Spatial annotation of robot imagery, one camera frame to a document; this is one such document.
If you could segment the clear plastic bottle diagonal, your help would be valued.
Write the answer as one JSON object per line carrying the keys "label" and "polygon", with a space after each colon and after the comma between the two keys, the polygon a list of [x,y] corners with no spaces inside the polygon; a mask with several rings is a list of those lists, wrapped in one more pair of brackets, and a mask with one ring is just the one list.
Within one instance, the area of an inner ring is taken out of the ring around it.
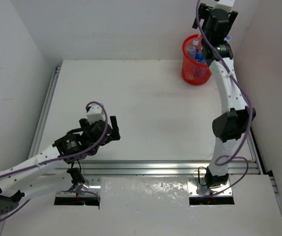
{"label": "clear plastic bottle diagonal", "polygon": [[196,47],[195,46],[188,46],[186,49],[187,55],[190,59],[196,60]]}

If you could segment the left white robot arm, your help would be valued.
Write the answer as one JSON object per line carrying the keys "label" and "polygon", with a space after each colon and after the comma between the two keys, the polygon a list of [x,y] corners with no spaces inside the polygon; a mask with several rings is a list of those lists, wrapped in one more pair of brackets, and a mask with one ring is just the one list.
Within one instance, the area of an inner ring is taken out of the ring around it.
{"label": "left white robot arm", "polygon": [[46,193],[80,191],[86,180],[73,165],[121,137],[116,116],[94,123],[82,118],[79,123],[79,128],[68,131],[44,151],[0,172],[0,216],[15,210],[22,201]]}

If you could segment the aluminium front rail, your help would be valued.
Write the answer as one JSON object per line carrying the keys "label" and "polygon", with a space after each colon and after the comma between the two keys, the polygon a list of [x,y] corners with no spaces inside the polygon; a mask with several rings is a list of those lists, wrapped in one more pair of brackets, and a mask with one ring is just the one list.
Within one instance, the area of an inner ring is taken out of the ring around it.
{"label": "aluminium front rail", "polygon": [[81,162],[86,176],[189,176],[205,172],[203,161],[90,161]]}

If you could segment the red mesh plastic bin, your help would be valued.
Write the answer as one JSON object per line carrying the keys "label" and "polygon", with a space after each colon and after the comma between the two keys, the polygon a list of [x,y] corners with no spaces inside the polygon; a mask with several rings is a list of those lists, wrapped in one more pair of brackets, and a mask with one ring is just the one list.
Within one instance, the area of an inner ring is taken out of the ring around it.
{"label": "red mesh plastic bin", "polygon": [[[195,37],[201,38],[202,35],[194,34],[186,38],[182,44],[183,62],[182,62],[182,78],[191,85],[200,86],[208,82],[212,73],[210,72],[205,59],[202,63],[198,63],[196,60],[192,60],[188,57],[186,49],[188,46],[192,46],[192,40]],[[202,54],[202,46],[200,50],[197,50],[196,54]]]}

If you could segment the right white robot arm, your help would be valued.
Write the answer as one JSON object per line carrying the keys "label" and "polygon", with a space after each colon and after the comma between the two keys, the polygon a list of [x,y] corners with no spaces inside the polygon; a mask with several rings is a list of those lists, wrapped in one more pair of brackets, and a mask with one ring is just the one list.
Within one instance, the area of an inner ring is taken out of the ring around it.
{"label": "right white robot arm", "polygon": [[221,102],[221,115],[212,122],[216,138],[213,157],[204,175],[208,189],[227,184],[228,164],[238,158],[256,115],[238,84],[233,51],[226,39],[238,15],[233,5],[232,0],[219,0],[215,6],[197,2],[192,26],[202,35],[203,58],[215,79]]}

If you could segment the blue label bottle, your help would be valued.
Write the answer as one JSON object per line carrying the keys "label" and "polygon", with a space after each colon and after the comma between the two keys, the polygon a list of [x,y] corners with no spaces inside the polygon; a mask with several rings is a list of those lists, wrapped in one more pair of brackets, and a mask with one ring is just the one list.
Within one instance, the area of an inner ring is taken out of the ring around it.
{"label": "blue label bottle", "polygon": [[204,60],[204,57],[202,54],[196,54],[195,55],[195,60],[198,62],[198,63],[202,63],[203,60]]}
{"label": "blue label bottle", "polygon": [[200,48],[201,48],[201,38],[195,37],[192,40],[192,46],[194,46],[197,50],[200,50]]}

